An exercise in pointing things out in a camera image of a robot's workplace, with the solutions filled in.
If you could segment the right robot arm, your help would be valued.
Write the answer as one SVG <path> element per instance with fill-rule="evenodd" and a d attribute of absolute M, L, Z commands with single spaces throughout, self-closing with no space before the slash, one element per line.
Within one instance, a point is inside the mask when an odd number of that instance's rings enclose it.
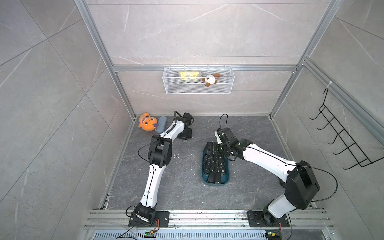
<path fill-rule="evenodd" d="M 285 214 L 304 210 L 320 190 L 320 185 L 311 166 L 301 161 L 289 161 L 276 156 L 253 142 L 238 140 L 229 128 L 219 128 L 215 132 L 220 149 L 226 157 L 233 156 L 256 164 L 277 176 L 285 183 L 285 193 L 272 200 L 263 209 L 263 221 L 271 226 Z"/>

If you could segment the teal storage tray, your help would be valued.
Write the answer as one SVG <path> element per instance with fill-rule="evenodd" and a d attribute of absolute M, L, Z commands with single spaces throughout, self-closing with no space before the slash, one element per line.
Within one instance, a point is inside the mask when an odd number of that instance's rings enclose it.
<path fill-rule="evenodd" d="M 222 186 L 230 179 L 227 157 L 219 152 L 219 145 L 207 142 L 203 150 L 202 179 L 207 185 Z"/>

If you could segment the black car key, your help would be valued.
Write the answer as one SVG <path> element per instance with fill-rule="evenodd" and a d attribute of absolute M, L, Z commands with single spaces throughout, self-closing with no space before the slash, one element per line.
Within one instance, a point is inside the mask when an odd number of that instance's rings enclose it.
<path fill-rule="evenodd" d="M 214 178 L 215 178 L 215 172 L 210 172 L 208 179 L 207 179 L 207 182 L 214 184 L 215 183 Z"/>
<path fill-rule="evenodd" d="M 203 155 L 203 163 L 206 164 L 209 160 L 209 155 Z"/>
<path fill-rule="evenodd" d="M 205 164 L 203 169 L 204 169 L 204 174 L 205 175 L 208 175 L 210 173 L 210 171 L 211 171 L 211 167 L 208 164 Z"/>
<path fill-rule="evenodd" d="M 222 175 L 225 175 L 227 173 L 226 166 L 224 164 L 221 164 L 219 169 Z"/>
<path fill-rule="evenodd" d="M 206 150 L 206 154 L 207 155 L 212 155 L 213 152 L 214 152 L 214 143 L 213 142 L 208 142 L 206 147 L 205 147 L 205 150 Z"/>
<path fill-rule="evenodd" d="M 222 183 L 222 175 L 220 173 L 215 173 L 214 181 L 215 181 L 215 184 L 221 184 Z"/>

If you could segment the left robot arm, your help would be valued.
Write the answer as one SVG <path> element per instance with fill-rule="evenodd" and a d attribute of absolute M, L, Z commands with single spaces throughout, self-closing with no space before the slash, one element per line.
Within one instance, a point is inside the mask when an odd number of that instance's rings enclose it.
<path fill-rule="evenodd" d="M 159 135 L 153 135 L 149 144 L 149 176 L 144 194 L 134 209 L 135 216 L 148 224 L 156 219 L 158 191 L 162 175 L 172 158 L 172 145 L 175 139 L 188 140 L 192 137 L 190 126 L 195 121 L 189 113 L 174 112 L 171 125 Z"/>

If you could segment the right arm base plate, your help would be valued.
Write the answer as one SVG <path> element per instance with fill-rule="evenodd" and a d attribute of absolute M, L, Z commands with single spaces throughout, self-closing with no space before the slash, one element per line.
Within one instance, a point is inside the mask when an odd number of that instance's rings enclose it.
<path fill-rule="evenodd" d="M 290 226 L 286 215 L 277 219 L 262 211 L 247 211 L 247 219 L 251 228 L 287 228 Z"/>

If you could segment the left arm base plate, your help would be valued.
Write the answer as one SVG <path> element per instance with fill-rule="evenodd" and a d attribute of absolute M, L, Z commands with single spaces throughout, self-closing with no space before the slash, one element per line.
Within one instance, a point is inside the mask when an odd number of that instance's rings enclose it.
<path fill-rule="evenodd" d="M 129 227 L 160 227 L 166 228 L 169 226 L 170 212 L 160 211 L 153 212 L 148 217 L 142 217 L 137 213 L 132 212 L 129 218 Z"/>

